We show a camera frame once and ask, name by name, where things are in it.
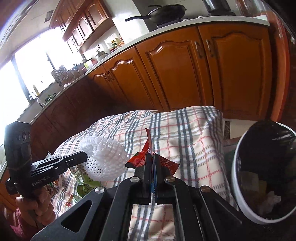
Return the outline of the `pink sleeve left forearm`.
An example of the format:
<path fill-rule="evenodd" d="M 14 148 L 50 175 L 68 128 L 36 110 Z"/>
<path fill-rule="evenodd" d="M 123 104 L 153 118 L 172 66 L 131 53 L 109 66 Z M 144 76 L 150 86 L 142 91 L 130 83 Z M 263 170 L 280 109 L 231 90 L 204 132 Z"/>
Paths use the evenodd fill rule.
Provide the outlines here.
<path fill-rule="evenodd" d="M 31 240 L 38 230 L 36 226 L 27 223 L 21 216 L 20 210 L 15 211 L 16 225 L 11 225 L 12 230 L 19 240 Z"/>

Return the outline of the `person's left hand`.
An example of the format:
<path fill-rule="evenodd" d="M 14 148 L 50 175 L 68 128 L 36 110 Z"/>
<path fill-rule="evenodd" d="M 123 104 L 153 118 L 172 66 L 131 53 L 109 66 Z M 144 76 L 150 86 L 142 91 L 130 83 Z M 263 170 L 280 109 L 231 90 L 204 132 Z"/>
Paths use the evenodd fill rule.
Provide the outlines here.
<path fill-rule="evenodd" d="M 51 204 L 51 196 L 44 186 L 34 191 L 35 198 L 29 199 L 22 195 L 16 197 L 16 205 L 20 210 L 22 219 L 31 226 L 37 223 L 46 226 L 55 220 L 56 214 Z"/>

